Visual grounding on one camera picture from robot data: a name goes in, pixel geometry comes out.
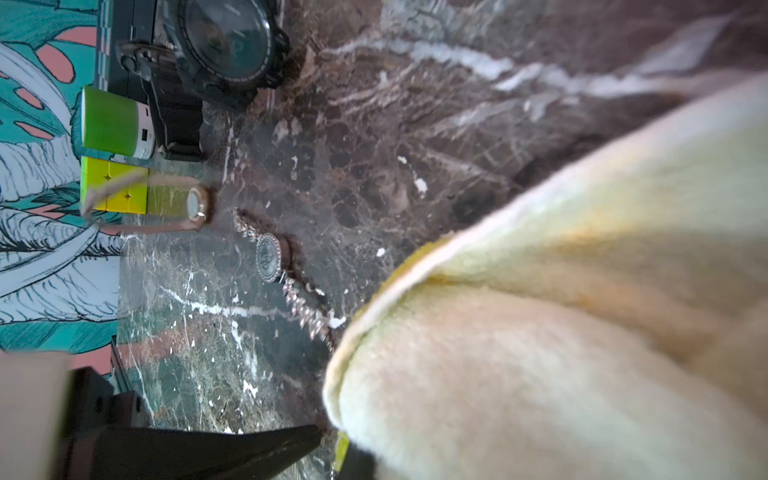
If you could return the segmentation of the brown strap watch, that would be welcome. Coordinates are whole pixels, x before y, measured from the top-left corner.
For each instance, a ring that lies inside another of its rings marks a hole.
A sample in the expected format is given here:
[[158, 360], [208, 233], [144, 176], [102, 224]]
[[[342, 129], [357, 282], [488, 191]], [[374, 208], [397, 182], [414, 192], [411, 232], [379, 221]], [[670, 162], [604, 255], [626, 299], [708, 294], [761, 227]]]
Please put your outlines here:
[[[157, 221], [151, 224], [121, 224], [116, 229], [122, 235], [198, 231], [208, 222], [212, 210], [212, 196], [196, 178], [149, 171], [145, 216], [157, 218]], [[93, 212], [82, 217], [89, 223], [102, 224], [94, 218]]]

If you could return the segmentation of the silver chain watch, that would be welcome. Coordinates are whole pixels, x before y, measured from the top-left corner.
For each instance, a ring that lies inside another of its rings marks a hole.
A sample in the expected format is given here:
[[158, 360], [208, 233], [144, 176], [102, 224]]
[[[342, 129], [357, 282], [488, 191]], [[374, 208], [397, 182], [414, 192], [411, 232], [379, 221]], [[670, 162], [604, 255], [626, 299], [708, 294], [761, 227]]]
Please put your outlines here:
[[331, 310], [324, 305], [321, 295], [307, 281], [295, 274], [292, 247], [286, 237], [268, 231], [244, 209], [233, 215], [235, 230], [255, 244], [257, 272], [265, 283], [281, 286], [282, 295], [290, 310], [290, 320], [299, 322], [311, 340], [322, 341], [329, 351], [335, 349]]

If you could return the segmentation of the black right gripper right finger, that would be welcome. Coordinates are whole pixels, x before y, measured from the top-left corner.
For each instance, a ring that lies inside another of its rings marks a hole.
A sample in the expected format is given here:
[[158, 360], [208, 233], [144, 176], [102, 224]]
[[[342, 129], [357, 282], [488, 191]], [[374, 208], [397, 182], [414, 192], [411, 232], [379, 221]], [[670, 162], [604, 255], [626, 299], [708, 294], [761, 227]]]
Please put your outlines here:
[[374, 480], [376, 478], [376, 460], [369, 452], [361, 450], [354, 443], [349, 443], [341, 458], [341, 465], [336, 469], [335, 478], [339, 480]]

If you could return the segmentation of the yellow green patterned towel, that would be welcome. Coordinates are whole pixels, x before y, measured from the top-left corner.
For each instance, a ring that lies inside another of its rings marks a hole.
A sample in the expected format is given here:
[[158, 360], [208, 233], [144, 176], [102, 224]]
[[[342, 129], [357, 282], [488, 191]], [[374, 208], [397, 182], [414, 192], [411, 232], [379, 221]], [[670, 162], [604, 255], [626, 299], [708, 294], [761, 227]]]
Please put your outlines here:
[[765, 478], [766, 75], [415, 252], [322, 397], [388, 479]]

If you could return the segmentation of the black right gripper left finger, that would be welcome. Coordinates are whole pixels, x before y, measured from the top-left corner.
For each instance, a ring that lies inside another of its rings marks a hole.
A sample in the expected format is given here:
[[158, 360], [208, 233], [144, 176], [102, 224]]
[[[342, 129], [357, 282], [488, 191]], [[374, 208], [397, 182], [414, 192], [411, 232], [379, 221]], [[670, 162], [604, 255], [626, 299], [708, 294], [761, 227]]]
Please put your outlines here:
[[236, 435], [106, 426], [64, 440], [55, 479], [273, 479], [319, 447], [315, 425]]

